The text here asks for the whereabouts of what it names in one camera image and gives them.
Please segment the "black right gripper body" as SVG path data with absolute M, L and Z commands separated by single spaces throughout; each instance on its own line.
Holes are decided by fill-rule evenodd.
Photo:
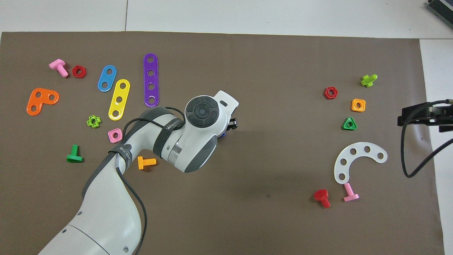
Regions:
M 439 132 L 452 131 L 453 125 L 453 102 L 452 100 L 439 100 L 429 102 L 428 126 L 439 126 Z

